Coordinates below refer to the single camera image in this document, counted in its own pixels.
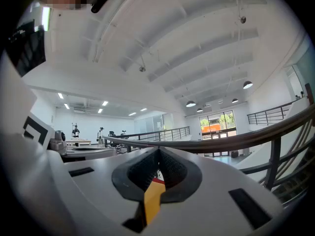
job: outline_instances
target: ceiling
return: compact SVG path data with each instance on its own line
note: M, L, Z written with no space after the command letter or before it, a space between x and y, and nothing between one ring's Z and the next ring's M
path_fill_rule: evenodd
M232 106L233 98L246 101L283 60L299 29L281 0L109 0L97 14L90 8L53 9L48 61L84 59L161 88L187 116L205 103L215 106L208 112ZM254 86L244 90L246 80ZM92 87L93 79L85 83ZM197 105L186 108L188 100Z
M141 108L123 105L115 102L108 102L106 106L102 106L103 100L88 99L83 97L78 97L74 95L63 94L63 99L60 99L57 93L48 91L38 91L43 97L45 97L51 104L57 108L66 109L64 103L66 103L70 110L77 111L83 110L83 114L88 115L100 115L109 117L123 117L123 118L135 118L144 113L149 113L150 110L145 110L141 112Z

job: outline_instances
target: ceiling light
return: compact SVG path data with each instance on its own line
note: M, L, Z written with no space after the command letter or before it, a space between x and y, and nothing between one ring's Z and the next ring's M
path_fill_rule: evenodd
M244 89L249 89L252 86L252 82L250 81L245 81L243 84Z
M50 8L43 7L43 15L41 18L41 24L44 26L45 31L48 31L49 14L50 14Z
M190 108L196 106L196 103L194 103L192 100L190 100L189 102L187 102L186 107Z

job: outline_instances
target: silver machine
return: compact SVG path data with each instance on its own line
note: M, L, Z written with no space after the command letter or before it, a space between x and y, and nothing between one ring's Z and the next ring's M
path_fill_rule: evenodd
M13 193L52 235L268 235L283 213L280 201L241 171L178 149L63 163L58 152L19 135L0 135L0 144L10 151L0 159ZM50 146L64 148L58 132ZM144 193L157 170L166 191L147 224Z
M65 141L65 135L61 130L55 131L53 138L49 141L48 149L54 150L60 155L67 154L67 143Z

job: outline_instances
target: railing post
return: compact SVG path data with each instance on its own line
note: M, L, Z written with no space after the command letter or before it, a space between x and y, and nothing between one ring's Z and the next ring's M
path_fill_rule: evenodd
M271 168L267 170L266 179L264 182L265 187L268 190L271 190L273 184L276 179L279 160L280 160L280 152L281 152L281 137L276 138L275 140L271 141L271 154L269 162L271 163Z
M267 126L269 125L268 124L268 117L267 117L267 112L265 111L265 114L266 114L266 120L267 120Z
M282 120L284 119L284 111L282 110L282 107L281 107L281 114L282 114Z

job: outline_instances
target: curved handrail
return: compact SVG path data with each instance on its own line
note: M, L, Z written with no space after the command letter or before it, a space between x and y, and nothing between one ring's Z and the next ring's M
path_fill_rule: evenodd
M149 142L132 141L113 137L105 138L116 143L133 146L136 148L162 146L177 148L193 153L223 152L249 148L269 142L271 140L275 140L276 138L279 138L287 133L290 133L294 129L297 129L313 118L315 118L315 104L312 104L307 109L299 112L298 114L272 126L241 135L223 138L224 140L216 139L206 141Z

